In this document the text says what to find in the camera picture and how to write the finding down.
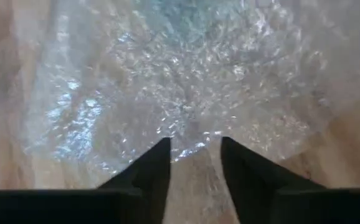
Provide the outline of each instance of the clear plastic sheet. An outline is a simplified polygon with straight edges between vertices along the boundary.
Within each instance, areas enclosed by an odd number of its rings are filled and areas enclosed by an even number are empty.
[[[21,150],[89,173],[166,136],[174,161],[223,135],[283,159],[360,98],[360,2],[62,0],[42,26],[21,10],[11,32],[40,50]]]

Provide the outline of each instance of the bubble wrap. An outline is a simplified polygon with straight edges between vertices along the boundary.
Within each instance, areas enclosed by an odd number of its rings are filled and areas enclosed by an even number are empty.
[[[61,0],[42,23],[21,10],[11,32],[41,52],[25,154],[112,175],[162,137],[178,161],[230,136],[279,160],[360,99],[352,0]]]

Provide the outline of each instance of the wooden surface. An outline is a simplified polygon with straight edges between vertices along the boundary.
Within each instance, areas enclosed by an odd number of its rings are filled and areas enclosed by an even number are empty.
[[[24,154],[19,144],[16,131],[25,119],[24,102],[31,92],[39,56],[36,46],[21,42],[13,32],[23,7],[38,12],[33,16],[41,21],[41,30],[47,27],[43,21],[49,16],[48,1],[0,0],[0,189],[31,189],[40,182],[79,188],[80,179],[90,179],[90,174],[83,173],[84,167]],[[214,148],[173,164],[176,178],[169,190],[168,222],[237,222],[220,173],[218,146]],[[335,117],[324,131],[308,138],[301,150],[280,164],[328,187],[360,187],[360,101]],[[35,175],[43,170],[49,174]],[[75,178],[70,175],[73,172],[79,175]],[[101,179],[110,177],[99,175]]]

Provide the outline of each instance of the black triangular edge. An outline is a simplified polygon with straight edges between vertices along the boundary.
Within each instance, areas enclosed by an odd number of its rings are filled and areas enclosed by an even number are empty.
[[[225,181],[241,223],[268,223],[277,190],[323,188],[229,137],[222,138],[220,150]]]
[[[163,138],[99,189],[140,189],[144,204],[133,208],[143,223],[161,223],[171,172],[171,140]]]

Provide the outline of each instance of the plastic wrap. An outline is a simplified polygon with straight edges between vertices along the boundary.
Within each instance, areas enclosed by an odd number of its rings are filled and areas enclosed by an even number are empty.
[[[360,2],[61,0],[42,21],[34,9],[11,35],[38,54],[2,72],[31,73],[29,87],[0,84],[0,102],[24,100],[17,148],[65,161],[69,187],[100,184],[166,136],[174,161],[223,135],[283,159],[360,98]],[[32,187],[56,187],[50,163]]]

